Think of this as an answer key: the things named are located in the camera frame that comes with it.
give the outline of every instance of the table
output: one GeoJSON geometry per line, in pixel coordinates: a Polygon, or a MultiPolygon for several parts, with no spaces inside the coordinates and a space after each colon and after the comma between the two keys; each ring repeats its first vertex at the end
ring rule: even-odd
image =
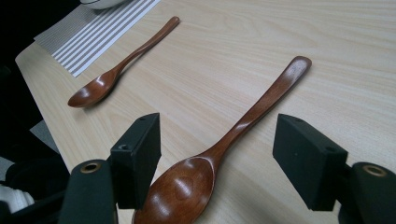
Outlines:
{"type": "MultiPolygon", "coordinates": [[[[294,56],[313,62],[303,80],[229,150],[196,223],[337,223],[309,211],[272,156],[279,113],[304,119],[349,152],[396,172],[396,2],[162,0],[79,77],[33,43],[16,59],[69,170],[106,159],[139,117],[161,114],[156,179],[216,143],[294,56]],[[125,70],[92,108],[69,97],[154,35],[181,24],[125,70]]],[[[119,212],[130,223],[133,211],[119,212]]]]}

